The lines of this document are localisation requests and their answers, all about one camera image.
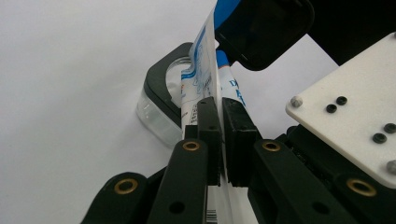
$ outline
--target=silver screw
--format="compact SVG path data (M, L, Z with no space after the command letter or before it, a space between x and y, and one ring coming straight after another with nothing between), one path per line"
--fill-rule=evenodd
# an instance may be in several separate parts
M303 98L301 96L294 96L291 98L290 103L293 107L298 108L303 104Z
M396 161L388 161L387 163L388 172L393 175L396 175Z

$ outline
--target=white mounting plate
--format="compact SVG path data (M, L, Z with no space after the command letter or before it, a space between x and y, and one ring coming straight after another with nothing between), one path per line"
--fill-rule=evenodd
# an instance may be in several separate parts
M396 133L386 133L396 123L396 36L384 37L370 48L299 94L300 107L286 106L287 113L311 133L333 147L386 187L396 189L396 175L387 171L396 160ZM338 96L347 103L334 113L326 106ZM387 142L373 141L383 133Z

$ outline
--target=black screw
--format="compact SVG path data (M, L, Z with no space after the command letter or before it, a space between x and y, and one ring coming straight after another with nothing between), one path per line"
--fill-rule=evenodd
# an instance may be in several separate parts
M336 105L327 105L326 106L326 111L329 113L334 113L337 110L337 106Z
M387 125L385 125L384 131L386 133L396 133L396 124L388 123Z
M347 103L347 98L345 96L340 96L335 101L338 105L345 105Z
M383 144L387 141L387 137L382 133L376 133L373 136L373 141L378 144Z

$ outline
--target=hole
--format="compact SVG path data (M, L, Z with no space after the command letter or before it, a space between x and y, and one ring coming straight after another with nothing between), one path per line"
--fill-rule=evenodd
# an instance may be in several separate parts
M199 144L197 142L186 142L183 144L183 148L188 151L194 151L199 148Z
M348 179L346 185L354 192L359 193L362 196L374 197L376 195L376 189L369 183L359 179Z
M129 194L137 188L137 185L135 179L122 179L114 186L114 191L118 194Z
M312 207L315 209L315 211L317 211L318 213L321 214L329 214L330 213L330 209L328 206L326 206L324 203L313 203Z
M169 211L173 214L180 214L185 209L184 203L181 202L174 202L169 206Z
M262 143L262 147L267 149L268 151L279 151L280 146L275 142L264 142Z

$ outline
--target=barcode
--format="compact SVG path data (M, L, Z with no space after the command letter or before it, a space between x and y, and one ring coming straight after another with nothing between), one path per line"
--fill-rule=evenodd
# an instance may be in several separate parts
M218 224L216 210L206 210L206 224Z

